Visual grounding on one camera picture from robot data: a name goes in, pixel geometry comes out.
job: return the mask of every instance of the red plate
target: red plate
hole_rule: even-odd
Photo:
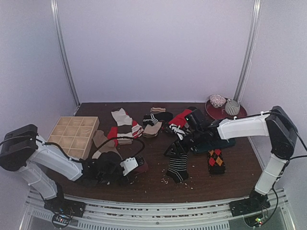
[[[220,119],[224,119],[224,118],[234,118],[233,116],[230,116],[226,113],[225,111],[225,105],[226,103],[220,107],[220,108],[215,108],[211,103],[210,100],[208,100],[206,102],[206,112],[208,113],[208,115],[210,117],[212,117],[215,120],[220,120]],[[237,117],[245,117],[247,116],[247,112],[245,110],[245,108],[243,108],[243,106],[240,106],[240,111],[239,114],[237,115]]]

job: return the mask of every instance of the white wall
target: white wall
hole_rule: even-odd
[[[253,0],[61,0],[81,102],[233,97]]]
[[[0,138],[29,123],[47,138],[61,115],[72,115],[49,0],[0,0],[0,79]],[[19,228],[28,191],[0,169],[0,229]]]
[[[307,2],[305,0],[264,1],[256,50],[242,104],[248,113],[280,105],[307,142]],[[253,138],[262,160],[267,163],[271,145],[268,138]],[[295,155],[307,154],[297,141]],[[283,179],[298,220],[307,225],[307,159],[293,160]]]

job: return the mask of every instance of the black sock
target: black sock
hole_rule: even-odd
[[[172,119],[173,119],[173,114],[170,112],[162,112],[158,114],[145,115],[143,118],[143,125],[154,126],[159,121],[169,122]]]
[[[189,174],[187,172],[188,155],[182,155],[181,158],[171,158],[169,161],[167,176],[170,176],[175,183],[181,183],[188,179]]]

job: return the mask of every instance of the robotic arm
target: robotic arm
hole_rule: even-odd
[[[141,157],[123,161],[112,152],[89,161],[69,157],[61,148],[53,146],[54,143],[46,142],[39,136],[35,125],[6,134],[1,144],[0,166],[20,174],[28,185],[35,188],[42,196],[46,209],[68,216],[82,217],[85,203],[65,199],[61,186],[48,178],[37,164],[61,173],[76,183],[94,186],[123,179],[143,162]]]
[[[182,151],[188,152],[200,143],[248,136],[270,137],[272,150],[270,160],[262,172],[249,199],[230,203],[233,216],[259,211],[269,207],[267,194],[282,176],[295,149],[297,128],[285,113],[275,106],[268,112],[261,112],[245,118],[216,120],[210,124],[200,110],[194,110],[186,117],[192,132],[176,141],[166,155],[178,157]]]

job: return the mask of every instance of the wooden box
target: wooden box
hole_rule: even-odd
[[[48,141],[59,144],[67,155],[85,160],[98,126],[99,119],[95,116],[63,116],[54,127]]]

